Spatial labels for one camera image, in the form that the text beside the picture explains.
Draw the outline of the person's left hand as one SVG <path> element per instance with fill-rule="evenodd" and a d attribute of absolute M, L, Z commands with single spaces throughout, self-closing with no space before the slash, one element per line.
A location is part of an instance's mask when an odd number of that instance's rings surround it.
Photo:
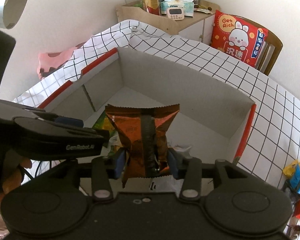
<path fill-rule="evenodd" d="M 23 182 L 23 169 L 32 168 L 32 161 L 29 158 L 24 158 L 23 161 L 17 166 L 17 168 L 12 172 L 12 174 L 4 179 L 2 184 L 2 190 L 0 192 L 0 206 L 3 198 L 12 190 L 16 189 Z"/>

